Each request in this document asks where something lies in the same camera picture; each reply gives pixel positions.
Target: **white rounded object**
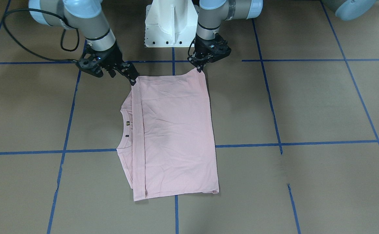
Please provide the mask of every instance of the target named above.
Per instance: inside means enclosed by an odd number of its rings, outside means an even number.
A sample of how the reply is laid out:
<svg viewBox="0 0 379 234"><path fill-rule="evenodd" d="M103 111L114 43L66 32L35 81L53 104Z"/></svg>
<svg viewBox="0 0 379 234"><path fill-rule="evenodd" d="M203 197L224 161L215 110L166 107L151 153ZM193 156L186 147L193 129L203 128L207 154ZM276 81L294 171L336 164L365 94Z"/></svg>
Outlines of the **white rounded object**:
<svg viewBox="0 0 379 234"><path fill-rule="evenodd" d="M66 10L78 18L94 18L101 13L100 0L63 0Z"/></svg>
<svg viewBox="0 0 379 234"><path fill-rule="evenodd" d="M342 20L352 20L368 11L377 0L347 0L336 11L335 16Z"/></svg>
<svg viewBox="0 0 379 234"><path fill-rule="evenodd" d="M199 6L202 9L217 9L225 4L227 0L200 0Z"/></svg>
<svg viewBox="0 0 379 234"><path fill-rule="evenodd" d="M33 9L40 9L40 0L29 0L29 8ZM42 13L36 12L36 11L29 11L32 18L42 24L42 25L49 25L48 22L46 22L45 17Z"/></svg>
<svg viewBox="0 0 379 234"><path fill-rule="evenodd" d="M251 0L249 14L246 19L256 18L263 9L263 0Z"/></svg>

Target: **folded garment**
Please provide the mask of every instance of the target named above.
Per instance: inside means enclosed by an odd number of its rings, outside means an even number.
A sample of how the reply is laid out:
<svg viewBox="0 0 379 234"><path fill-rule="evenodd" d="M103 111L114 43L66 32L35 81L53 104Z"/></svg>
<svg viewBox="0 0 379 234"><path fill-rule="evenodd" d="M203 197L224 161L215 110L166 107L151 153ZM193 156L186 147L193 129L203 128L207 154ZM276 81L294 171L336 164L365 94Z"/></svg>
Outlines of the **folded garment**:
<svg viewBox="0 0 379 234"><path fill-rule="evenodd" d="M134 201L219 192L204 73L139 76L121 113L117 153Z"/></svg>

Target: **white plastic bracket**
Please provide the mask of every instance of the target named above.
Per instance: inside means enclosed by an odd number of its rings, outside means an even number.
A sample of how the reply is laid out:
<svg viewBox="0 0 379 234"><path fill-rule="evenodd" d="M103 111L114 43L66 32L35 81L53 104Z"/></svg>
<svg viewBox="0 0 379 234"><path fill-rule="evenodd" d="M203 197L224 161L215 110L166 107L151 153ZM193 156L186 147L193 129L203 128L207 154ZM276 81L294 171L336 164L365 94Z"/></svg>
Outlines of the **white plastic bracket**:
<svg viewBox="0 0 379 234"><path fill-rule="evenodd" d="M198 14L191 0L153 0L146 7L146 47L188 47Z"/></svg>

